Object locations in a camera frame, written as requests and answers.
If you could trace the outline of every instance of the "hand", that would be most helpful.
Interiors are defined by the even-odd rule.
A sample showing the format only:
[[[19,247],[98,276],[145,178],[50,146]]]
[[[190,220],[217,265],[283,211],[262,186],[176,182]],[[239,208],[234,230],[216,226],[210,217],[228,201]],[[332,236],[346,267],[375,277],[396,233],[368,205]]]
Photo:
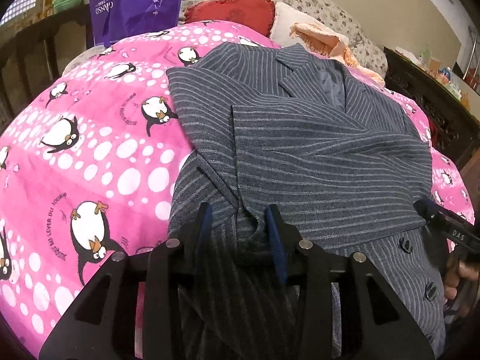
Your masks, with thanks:
[[[460,279],[464,278],[470,280],[476,285],[474,285],[475,294],[478,289],[478,281],[480,275],[480,264],[467,264],[465,262],[458,262],[456,257],[453,254],[450,254],[447,262],[447,271],[443,276],[443,288],[445,290],[445,301],[455,299],[457,297],[457,287],[460,283]],[[467,303],[464,303],[458,312],[458,316],[466,317],[470,312],[470,308],[473,306],[472,296],[468,297],[469,300]]]

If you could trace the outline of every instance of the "green plastic basket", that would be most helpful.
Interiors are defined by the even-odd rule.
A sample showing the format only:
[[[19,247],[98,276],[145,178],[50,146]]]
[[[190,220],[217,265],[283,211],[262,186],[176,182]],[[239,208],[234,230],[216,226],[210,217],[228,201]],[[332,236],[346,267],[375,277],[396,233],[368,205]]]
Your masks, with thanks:
[[[53,0],[53,10],[55,13],[66,11],[80,5],[83,0]]]

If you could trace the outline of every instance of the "striped blazer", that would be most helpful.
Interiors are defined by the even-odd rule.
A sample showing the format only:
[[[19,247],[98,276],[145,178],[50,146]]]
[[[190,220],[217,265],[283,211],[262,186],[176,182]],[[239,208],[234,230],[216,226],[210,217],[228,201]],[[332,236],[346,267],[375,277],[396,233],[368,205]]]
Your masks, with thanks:
[[[298,293],[274,273],[263,219],[272,203],[326,251],[364,252],[440,354],[443,286],[412,206],[431,195],[431,156],[400,106],[299,44],[225,43],[166,74],[195,147],[176,183],[170,236],[201,202],[214,212],[196,285],[181,295],[187,358],[289,353]],[[338,355],[335,285],[332,292]]]

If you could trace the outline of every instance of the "red cushion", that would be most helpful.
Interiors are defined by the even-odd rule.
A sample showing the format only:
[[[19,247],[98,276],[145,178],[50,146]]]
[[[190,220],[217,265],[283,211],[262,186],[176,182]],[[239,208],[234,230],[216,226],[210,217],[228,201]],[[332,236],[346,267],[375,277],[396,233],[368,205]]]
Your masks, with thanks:
[[[275,18],[272,0],[211,0],[194,5],[185,12],[185,23],[200,20],[227,20],[250,27],[268,36]]]

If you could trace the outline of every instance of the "purple bag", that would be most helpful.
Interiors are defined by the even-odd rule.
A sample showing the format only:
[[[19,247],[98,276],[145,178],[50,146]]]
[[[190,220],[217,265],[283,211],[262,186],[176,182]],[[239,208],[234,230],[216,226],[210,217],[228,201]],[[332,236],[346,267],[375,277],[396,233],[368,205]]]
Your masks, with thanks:
[[[90,0],[95,45],[110,47],[128,36],[178,24],[182,0]]]

